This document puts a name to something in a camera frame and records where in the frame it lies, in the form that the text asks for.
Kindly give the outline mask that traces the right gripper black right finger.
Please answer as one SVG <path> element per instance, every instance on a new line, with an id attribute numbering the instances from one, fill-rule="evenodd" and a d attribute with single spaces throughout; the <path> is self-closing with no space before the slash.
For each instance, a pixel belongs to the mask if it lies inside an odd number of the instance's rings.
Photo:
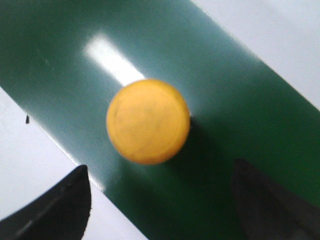
<path id="1" fill-rule="evenodd" d="M 273 181 L 244 159 L 236 159 L 231 191 L 249 240 L 318 240 L 320 209 Z"/>

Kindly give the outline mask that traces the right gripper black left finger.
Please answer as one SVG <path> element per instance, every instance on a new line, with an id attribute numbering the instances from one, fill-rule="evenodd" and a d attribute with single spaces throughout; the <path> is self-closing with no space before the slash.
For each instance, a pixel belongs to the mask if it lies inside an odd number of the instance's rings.
<path id="1" fill-rule="evenodd" d="M 80 165 L 43 195 L 0 221 L 2 240 L 80 240 L 91 211 L 88 167 Z"/>

